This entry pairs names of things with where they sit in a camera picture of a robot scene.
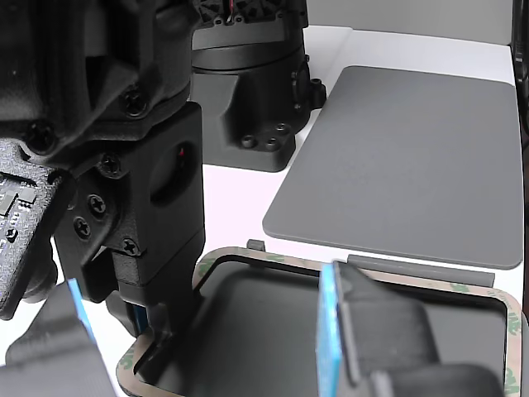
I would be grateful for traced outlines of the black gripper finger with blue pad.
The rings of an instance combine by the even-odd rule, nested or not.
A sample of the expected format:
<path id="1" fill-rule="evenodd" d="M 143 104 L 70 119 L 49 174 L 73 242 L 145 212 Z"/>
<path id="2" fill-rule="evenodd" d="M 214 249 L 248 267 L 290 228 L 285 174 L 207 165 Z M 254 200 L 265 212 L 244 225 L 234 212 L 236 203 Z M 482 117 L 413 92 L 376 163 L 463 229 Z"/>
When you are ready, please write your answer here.
<path id="1" fill-rule="evenodd" d="M 7 349 L 1 395 L 114 396 L 78 282 L 57 285 L 28 329 Z"/>
<path id="2" fill-rule="evenodd" d="M 320 396 L 502 396 L 496 304 L 373 280 L 334 262 L 319 275 Z"/>

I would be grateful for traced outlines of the black gripper with screws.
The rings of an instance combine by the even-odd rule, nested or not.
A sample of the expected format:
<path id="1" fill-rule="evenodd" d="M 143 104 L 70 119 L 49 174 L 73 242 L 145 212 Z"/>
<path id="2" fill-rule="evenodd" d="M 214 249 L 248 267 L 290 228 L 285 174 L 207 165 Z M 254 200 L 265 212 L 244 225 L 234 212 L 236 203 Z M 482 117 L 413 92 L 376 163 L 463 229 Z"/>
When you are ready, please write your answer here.
<path id="1" fill-rule="evenodd" d="M 141 141 L 103 142 L 77 188 L 54 233 L 64 275 L 130 335 L 129 303 L 145 306 L 140 368 L 164 369 L 195 315 L 192 285 L 179 285 L 204 242 L 202 109 L 188 102 Z"/>

